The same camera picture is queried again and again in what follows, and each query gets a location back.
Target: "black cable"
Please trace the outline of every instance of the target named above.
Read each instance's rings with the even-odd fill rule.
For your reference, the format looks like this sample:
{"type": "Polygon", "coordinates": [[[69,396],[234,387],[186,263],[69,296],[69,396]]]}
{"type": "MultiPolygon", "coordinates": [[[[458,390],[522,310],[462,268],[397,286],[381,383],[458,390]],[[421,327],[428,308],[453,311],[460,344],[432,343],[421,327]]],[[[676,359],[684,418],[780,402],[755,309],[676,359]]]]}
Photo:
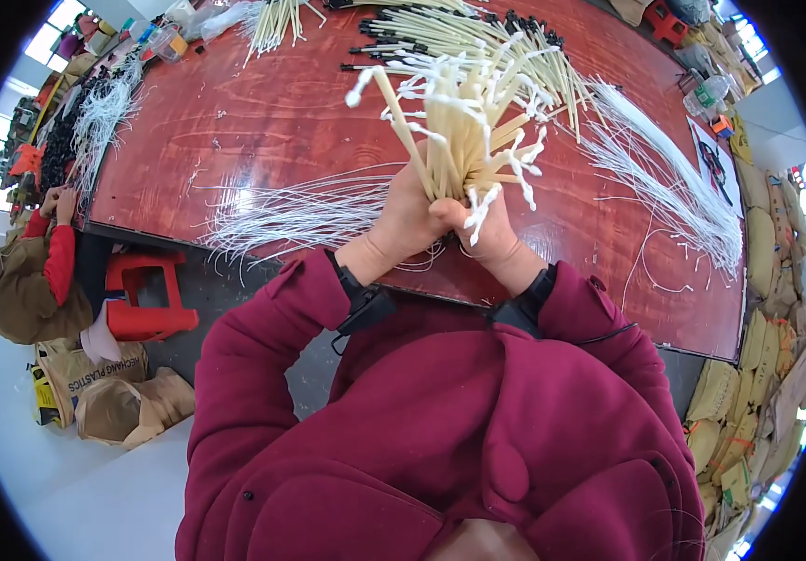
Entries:
{"type": "Polygon", "coordinates": [[[625,325],[623,328],[621,328],[620,330],[612,331],[608,335],[603,335],[602,337],[588,339],[587,341],[581,341],[580,343],[572,343],[572,345],[579,346],[579,345],[589,345],[590,343],[599,343],[600,341],[605,341],[608,338],[614,337],[618,333],[624,333],[625,331],[627,331],[627,330],[629,330],[631,328],[635,328],[635,327],[636,327],[636,322],[629,323],[629,324],[625,325]]]}

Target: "maroon sweatshirt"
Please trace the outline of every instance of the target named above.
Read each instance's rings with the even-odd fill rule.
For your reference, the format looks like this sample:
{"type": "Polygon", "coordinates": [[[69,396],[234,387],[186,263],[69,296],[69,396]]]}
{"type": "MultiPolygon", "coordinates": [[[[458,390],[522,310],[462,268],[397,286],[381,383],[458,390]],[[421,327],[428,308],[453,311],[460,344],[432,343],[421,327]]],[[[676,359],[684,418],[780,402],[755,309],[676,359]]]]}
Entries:
{"type": "Polygon", "coordinates": [[[324,252],[218,320],[195,374],[176,557],[418,559],[460,521],[541,559],[700,559],[693,459],[648,337],[558,264],[544,339],[404,298],[298,422],[285,371],[349,300],[324,252]]]}

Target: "plastic container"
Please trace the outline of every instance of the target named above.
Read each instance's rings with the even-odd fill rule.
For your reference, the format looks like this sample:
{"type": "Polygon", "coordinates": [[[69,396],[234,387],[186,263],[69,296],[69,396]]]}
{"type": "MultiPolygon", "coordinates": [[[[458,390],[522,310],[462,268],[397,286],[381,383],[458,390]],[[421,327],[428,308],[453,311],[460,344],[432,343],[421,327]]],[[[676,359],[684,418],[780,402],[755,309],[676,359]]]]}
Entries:
{"type": "Polygon", "coordinates": [[[174,64],[185,54],[187,43],[179,35],[178,29],[168,27],[157,31],[157,34],[151,37],[148,47],[157,57],[174,64]]]}
{"type": "Polygon", "coordinates": [[[730,91],[730,82],[722,75],[714,75],[684,96],[684,107],[693,117],[702,115],[711,106],[724,99],[730,91]]]}
{"type": "Polygon", "coordinates": [[[136,43],[144,43],[156,32],[157,26],[150,22],[136,22],[132,18],[126,20],[123,29],[128,29],[128,35],[136,43]]]}
{"type": "Polygon", "coordinates": [[[177,23],[179,27],[185,27],[188,20],[195,14],[194,6],[188,0],[179,0],[166,9],[163,13],[166,17],[177,23]]]}

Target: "brown jacket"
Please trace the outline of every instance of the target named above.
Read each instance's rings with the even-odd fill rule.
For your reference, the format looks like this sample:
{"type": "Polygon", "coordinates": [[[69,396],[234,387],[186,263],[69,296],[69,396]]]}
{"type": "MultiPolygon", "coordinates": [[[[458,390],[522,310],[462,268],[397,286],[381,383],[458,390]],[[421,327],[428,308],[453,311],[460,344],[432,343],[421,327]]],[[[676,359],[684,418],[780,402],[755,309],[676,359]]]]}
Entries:
{"type": "Polygon", "coordinates": [[[0,335],[20,345],[74,338],[92,325],[92,306],[72,283],[64,305],[42,271],[47,238],[20,238],[0,250],[0,335]]]}

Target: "hand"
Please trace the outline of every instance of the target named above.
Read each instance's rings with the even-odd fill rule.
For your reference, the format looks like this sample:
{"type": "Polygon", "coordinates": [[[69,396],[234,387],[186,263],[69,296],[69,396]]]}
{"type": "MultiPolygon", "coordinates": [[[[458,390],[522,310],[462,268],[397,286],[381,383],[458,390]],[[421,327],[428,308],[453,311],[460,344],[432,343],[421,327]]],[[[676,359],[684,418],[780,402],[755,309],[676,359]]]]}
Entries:
{"type": "MultiPolygon", "coordinates": [[[[417,143],[422,160],[427,145],[417,143]]],[[[412,162],[390,181],[388,198],[372,230],[351,240],[335,253],[363,286],[372,284],[408,257],[428,249],[450,226],[428,213],[425,187],[412,162]]]]}
{"type": "Polygon", "coordinates": [[[434,201],[428,211],[456,232],[466,252],[490,271],[512,296],[518,296],[527,290],[538,273],[548,267],[512,230],[504,193],[500,193],[487,209],[487,217],[481,224],[474,246],[470,244],[469,238],[475,228],[463,228],[470,211],[462,203],[451,198],[442,198],[434,201]]]}
{"type": "Polygon", "coordinates": [[[63,187],[51,187],[48,189],[48,192],[45,193],[45,202],[41,203],[41,208],[38,209],[38,213],[45,218],[51,216],[51,213],[54,212],[54,209],[58,206],[58,198],[60,197],[60,192],[63,191],[63,187]]]}
{"type": "Polygon", "coordinates": [[[69,226],[75,211],[75,189],[62,187],[58,196],[58,226],[69,226]]]}

